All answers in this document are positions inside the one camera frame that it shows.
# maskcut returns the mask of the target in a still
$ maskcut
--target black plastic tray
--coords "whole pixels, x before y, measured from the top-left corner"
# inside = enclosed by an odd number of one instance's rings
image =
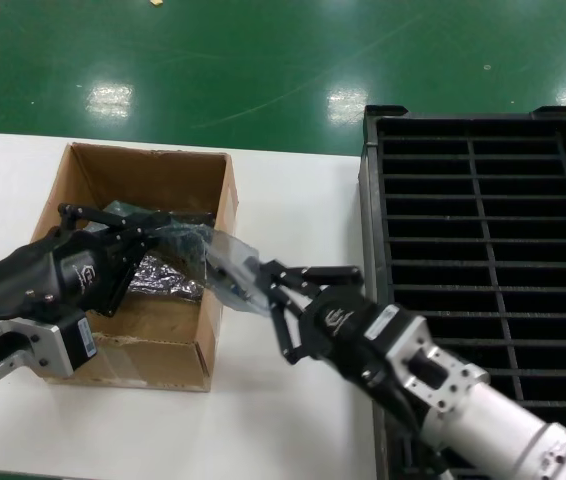
[[[566,426],[566,107],[423,116],[368,106],[359,184],[366,289]],[[379,478],[416,478],[375,411]],[[486,478],[453,454],[459,479]]]

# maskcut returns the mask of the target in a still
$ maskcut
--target cardboard box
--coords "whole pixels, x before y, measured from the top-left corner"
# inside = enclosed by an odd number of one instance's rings
[[[238,198],[226,154],[72,144],[32,237],[59,224],[59,203],[104,208],[114,200],[147,209],[216,213],[234,233]],[[222,305],[128,293],[112,318],[88,314],[99,353],[69,379],[83,385],[209,391]]]

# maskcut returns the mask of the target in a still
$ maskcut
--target white table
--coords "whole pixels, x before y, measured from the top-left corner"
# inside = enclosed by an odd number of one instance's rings
[[[27,243],[65,145],[0,135],[0,259]],[[362,265],[359,159],[200,147],[234,160],[236,236],[295,265]],[[0,382],[0,471],[90,479],[373,479],[371,404],[281,358],[271,322],[225,309],[209,394]]]

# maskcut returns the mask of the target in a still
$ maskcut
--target green floor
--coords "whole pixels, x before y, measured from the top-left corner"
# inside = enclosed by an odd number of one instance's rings
[[[358,155],[368,103],[566,105],[566,0],[0,0],[0,132]]]

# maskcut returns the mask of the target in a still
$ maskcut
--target clear plastic bag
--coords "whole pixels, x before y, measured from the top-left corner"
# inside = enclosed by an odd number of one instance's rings
[[[121,216],[151,213],[118,201],[105,211]],[[155,230],[159,246],[146,254],[129,291],[200,301],[207,287],[234,310],[267,315],[267,299],[255,287],[258,251],[232,235],[214,230],[213,223],[211,214],[172,214],[169,225]],[[85,229],[95,232],[103,228],[90,223]]]

